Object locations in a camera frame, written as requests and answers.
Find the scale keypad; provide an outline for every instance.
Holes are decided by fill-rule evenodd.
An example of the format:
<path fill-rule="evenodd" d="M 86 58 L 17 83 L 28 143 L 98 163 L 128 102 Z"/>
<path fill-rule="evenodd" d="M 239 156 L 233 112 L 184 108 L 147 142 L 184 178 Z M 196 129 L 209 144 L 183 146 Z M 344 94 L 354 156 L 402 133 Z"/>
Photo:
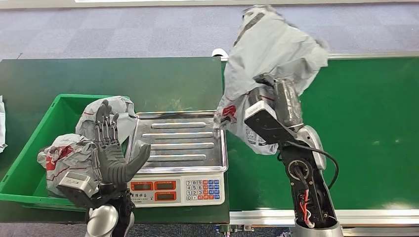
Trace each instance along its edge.
<path fill-rule="evenodd" d="M 220 180 L 187 180 L 186 183 L 186 200 L 214 200 L 220 199 Z"/>

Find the digital scale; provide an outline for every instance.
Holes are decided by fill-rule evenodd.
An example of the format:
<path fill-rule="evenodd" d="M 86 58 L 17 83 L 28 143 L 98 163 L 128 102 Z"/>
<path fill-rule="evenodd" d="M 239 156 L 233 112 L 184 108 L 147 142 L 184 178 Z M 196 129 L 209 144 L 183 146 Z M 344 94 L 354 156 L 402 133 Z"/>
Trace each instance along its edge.
<path fill-rule="evenodd" d="M 135 207 L 220 205 L 228 168 L 225 133 L 214 130 L 214 111 L 137 113 L 128 159 L 138 142 L 150 158 L 128 184 Z"/>

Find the green plastic crate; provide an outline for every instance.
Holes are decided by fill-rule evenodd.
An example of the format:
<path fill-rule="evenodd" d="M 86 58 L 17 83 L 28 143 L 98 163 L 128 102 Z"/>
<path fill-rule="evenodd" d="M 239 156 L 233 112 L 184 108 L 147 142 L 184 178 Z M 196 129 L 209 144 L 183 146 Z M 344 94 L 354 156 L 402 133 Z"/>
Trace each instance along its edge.
<path fill-rule="evenodd" d="M 74 133 L 85 107 L 106 97 L 109 96 L 58 95 L 1 181 L 0 200 L 15 201 L 31 208 L 84 211 L 65 198 L 48 197 L 45 169 L 37 162 L 37 154 L 57 136 Z"/>

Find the crumpled plastic bag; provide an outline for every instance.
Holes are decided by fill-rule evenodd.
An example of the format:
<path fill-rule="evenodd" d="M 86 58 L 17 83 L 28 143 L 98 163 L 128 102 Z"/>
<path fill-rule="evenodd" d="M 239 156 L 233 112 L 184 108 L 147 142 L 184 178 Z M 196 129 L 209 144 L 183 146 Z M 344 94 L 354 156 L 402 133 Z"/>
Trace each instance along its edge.
<path fill-rule="evenodd" d="M 58 136 L 38 154 L 37 161 L 46 170 L 46 188 L 50 194 L 65 197 L 56 186 L 68 171 L 95 177 L 91 144 L 84 136 L 66 134 Z"/>
<path fill-rule="evenodd" d="M 261 83 L 266 76 L 292 81 L 300 96 L 327 66 L 329 52 L 268 5 L 247 9 L 239 32 L 224 70 L 224 95 L 214 128 L 228 129 L 257 154 L 272 155 L 278 144 L 267 145 L 244 124 L 246 109 L 255 103 L 250 97 L 263 98 L 274 108 L 273 90 Z"/>
<path fill-rule="evenodd" d="M 96 113 L 104 100 L 107 100 L 109 105 L 112 106 L 111 113 L 119 113 L 117 120 L 118 141 L 122 144 L 131 135 L 137 121 L 134 113 L 134 103 L 123 96 L 99 99 L 87 105 L 76 125 L 76 134 L 83 135 L 90 140 L 95 139 L 94 122 L 96 121 Z"/>
<path fill-rule="evenodd" d="M 3 96 L 0 95 L 0 153 L 6 147 L 6 111 L 4 109 Z"/>

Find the white paper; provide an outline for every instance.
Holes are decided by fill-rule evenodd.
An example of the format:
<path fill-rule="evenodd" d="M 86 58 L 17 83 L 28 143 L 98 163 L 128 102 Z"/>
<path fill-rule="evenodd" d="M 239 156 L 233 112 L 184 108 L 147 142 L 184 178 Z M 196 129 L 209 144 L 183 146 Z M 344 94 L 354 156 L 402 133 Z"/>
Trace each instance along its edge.
<path fill-rule="evenodd" d="M 0 95 L 0 153 L 6 147 L 6 111 L 4 110 L 3 96 Z"/>

